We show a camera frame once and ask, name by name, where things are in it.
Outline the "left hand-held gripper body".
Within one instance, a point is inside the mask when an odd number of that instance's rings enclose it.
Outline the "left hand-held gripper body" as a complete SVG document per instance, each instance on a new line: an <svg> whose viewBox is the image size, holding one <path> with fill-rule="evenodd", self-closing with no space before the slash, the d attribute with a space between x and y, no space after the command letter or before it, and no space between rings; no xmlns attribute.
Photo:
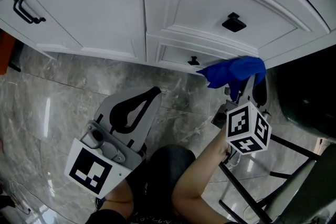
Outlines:
<svg viewBox="0 0 336 224"><path fill-rule="evenodd" d="M145 159L90 120L81 139L74 139L65 176L97 198L103 198L127 178Z"/></svg>

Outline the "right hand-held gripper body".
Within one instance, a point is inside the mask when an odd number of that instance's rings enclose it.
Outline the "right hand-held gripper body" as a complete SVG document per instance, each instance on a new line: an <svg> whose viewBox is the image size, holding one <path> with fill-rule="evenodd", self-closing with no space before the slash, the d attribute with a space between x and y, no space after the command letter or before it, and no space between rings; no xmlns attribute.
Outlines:
<svg viewBox="0 0 336 224"><path fill-rule="evenodd" d="M272 128L252 102L238 106L232 101L222 104L212 119L219 129L226 129L226 141L239 154L248 155L268 149Z"/></svg>

